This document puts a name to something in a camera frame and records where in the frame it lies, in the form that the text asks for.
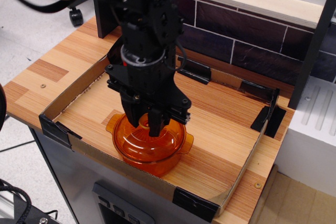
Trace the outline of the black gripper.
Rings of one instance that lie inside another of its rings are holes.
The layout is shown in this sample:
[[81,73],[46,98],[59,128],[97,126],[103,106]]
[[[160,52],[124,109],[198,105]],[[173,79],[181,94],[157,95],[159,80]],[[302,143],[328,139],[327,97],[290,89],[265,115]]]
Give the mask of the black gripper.
[[108,87],[120,93],[129,123],[138,127],[141,116],[148,113],[150,137],[158,137],[170,119],[186,124],[192,103],[174,82],[176,46],[168,46],[162,60],[150,67],[127,63],[122,59],[122,47],[114,45],[109,50],[105,72],[109,75]]

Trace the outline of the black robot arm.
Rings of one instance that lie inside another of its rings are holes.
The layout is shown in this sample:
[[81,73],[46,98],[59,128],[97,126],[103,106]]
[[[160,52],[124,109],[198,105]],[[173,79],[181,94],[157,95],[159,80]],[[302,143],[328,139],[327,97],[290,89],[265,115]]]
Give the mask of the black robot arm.
[[[38,6],[22,3],[41,13],[55,13],[75,0]],[[171,0],[99,0],[110,7],[121,27],[122,64],[110,64],[109,88],[120,93],[125,114],[134,127],[148,116],[149,135],[158,136],[170,120],[188,122],[190,99],[174,83],[178,36],[183,33],[183,19]]]

